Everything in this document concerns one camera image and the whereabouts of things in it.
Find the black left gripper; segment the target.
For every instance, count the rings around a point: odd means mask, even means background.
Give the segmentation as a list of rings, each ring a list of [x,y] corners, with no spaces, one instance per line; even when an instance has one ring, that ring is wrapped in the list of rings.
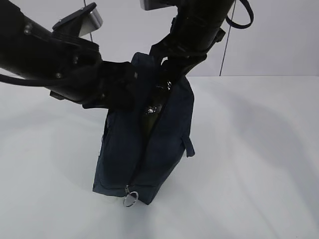
[[[50,96],[81,105],[84,109],[134,107],[137,72],[130,62],[102,60],[98,45],[80,46],[51,42],[50,49],[59,62],[57,73],[67,82],[49,87]]]

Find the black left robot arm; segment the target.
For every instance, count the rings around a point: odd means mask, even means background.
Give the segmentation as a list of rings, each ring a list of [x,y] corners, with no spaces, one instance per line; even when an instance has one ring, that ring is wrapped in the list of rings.
[[[137,72],[130,62],[104,61],[99,45],[83,38],[102,26],[92,2],[47,30],[14,3],[0,3],[2,83],[43,87],[85,109],[131,110]]]

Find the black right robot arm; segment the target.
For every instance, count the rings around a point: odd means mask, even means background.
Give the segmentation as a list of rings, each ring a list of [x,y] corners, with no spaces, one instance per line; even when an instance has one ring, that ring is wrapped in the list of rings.
[[[160,0],[164,6],[176,6],[169,34],[153,45],[150,55],[161,65],[162,81],[176,83],[196,65],[205,61],[212,46],[221,41],[221,29],[232,0]]]

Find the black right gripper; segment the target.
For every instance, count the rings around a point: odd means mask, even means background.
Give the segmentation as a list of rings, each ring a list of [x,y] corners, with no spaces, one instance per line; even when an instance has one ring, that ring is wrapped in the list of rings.
[[[170,32],[152,45],[150,55],[162,61],[159,85],[174,84],[199,64],[214,44],[222,41],[226,32],[221,28],[226,18],[224,9],[179,9],[171,22]]]

